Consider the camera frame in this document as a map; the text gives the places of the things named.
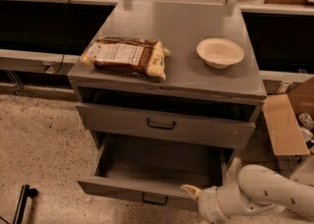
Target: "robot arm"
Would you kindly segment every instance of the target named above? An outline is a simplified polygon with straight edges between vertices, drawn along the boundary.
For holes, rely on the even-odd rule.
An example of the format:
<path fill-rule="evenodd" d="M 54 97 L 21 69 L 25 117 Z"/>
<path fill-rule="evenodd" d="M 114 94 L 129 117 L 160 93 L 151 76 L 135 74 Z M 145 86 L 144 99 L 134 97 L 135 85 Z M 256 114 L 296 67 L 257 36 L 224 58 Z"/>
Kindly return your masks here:
<path fill-rule="evenodd" d="M 209 223 L 225 223 L 233 217 L 276 214 L 285 208 L 314 220 L 314 187 L 299 185 L 258 165 L 243 167 L 237 181 L 200 190 L 183 185 L 198 202 L 200 215 Z"/>

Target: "black cable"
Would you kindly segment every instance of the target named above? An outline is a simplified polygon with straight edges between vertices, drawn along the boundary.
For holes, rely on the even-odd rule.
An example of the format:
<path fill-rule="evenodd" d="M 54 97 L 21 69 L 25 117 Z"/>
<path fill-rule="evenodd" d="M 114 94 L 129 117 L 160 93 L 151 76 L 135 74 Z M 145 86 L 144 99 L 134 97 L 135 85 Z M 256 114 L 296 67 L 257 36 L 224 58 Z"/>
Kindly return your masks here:
<path fill-rule="evenodd" d="M 0 219 L 3 220 L 5 223 L 10 224 L 8 221 L 6 221 L 6 220 L 5 220 L 4 218 L 2 218 L 1 216 L 0 216 Z"/>
<path fill-rule="evenodd" d="M 61 62 L 60 62 L 58 70 L 55 71 L 53 74 L 57 74 L 61 70 L 61 68 L 63 66 L 63 62 L 64 62 L 64 59 L 65 59 L 65 56 L 66 56 L 66 52 L 67 52 L 68 40 L 69 40 L 69 29 L 70 29 L 69 17 L 68 17 L 68 10 L 69 10 L 70 2 L 71 2 L 71 0 L 68 0 L 67 6 L 66 6 L 66 37 L 65 37 L 65 45 L 64 45 L 64 49 L 63 49 L 63 56 L 62 56 L 62 59 L 61 59 Z"/>

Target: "drawer handle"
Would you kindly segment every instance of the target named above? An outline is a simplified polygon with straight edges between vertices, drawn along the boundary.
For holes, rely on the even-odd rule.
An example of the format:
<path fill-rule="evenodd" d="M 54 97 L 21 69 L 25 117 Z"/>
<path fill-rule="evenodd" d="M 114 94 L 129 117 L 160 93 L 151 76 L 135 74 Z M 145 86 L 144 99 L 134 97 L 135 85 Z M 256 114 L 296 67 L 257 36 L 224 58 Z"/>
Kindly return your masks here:
<path fill-rule="evenodd" d="M 142 193 L 141 194 L 141 201 L 143 201 L 144 203 L 147 203 L 147 204 L 166 205 L 168 203 L 168 197 L 165 196 L 164 202 L 156 202 L 156 201 L 151 201 L 151 200 L 145 199 L 145 193 Z"/>
<path fill-rule="evenodd" d="M 150 128 L 160 129 L 160 130 L 173 130 L 176 126 L 176 122 L 174 121 L 171 126 L 160 126 L 157 123 L 152 122 L 149 118 L 147 119 L 147 126 Z"/>

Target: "open drawer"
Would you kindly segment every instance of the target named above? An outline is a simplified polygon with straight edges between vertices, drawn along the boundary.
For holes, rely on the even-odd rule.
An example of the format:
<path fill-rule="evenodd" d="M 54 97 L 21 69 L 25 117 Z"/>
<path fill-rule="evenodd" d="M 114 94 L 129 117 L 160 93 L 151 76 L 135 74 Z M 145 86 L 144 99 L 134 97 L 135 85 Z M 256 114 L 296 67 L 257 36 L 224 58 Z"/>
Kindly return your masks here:
<path fill-rule="evenodd" d="M 80 178 L 86 194 L 196 210 L 180 185 L 201 189 L 223 185 L 226 168 L 221 148 L 107 135 L 95 169 Z"/>
<path fill-rule="evenodd" d="M 91 103 L 77 109 L 91 131 L 227 148 L 244 148 L 255 129 L 249 122 L 155 110 Z"/>

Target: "concrete floor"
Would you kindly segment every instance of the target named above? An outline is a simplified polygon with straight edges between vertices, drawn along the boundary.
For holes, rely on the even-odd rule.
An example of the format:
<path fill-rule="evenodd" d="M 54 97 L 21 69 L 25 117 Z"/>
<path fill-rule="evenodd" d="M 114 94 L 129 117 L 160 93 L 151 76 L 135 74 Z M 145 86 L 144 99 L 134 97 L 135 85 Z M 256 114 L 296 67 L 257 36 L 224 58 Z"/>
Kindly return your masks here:
<path fill-rule="evenodd" d="M 0 84 L 1 217 L 12 223 L 21 187 L 29 184 L 39 194 L 27 201 L 28 224 L 205 224 L 197 212 L 85 195 L 77 178 L 90 174 L 97 150 L 80 121 L 72 91 L 26 86 L 12 97 L 13 90 Z M 262 128 L 257 130 L 233 162 L 228 179 L 248 163 L 276 169 L 269 146 Z M 290 210 L 230 223 L 248 222 L 310 223 Z"/>

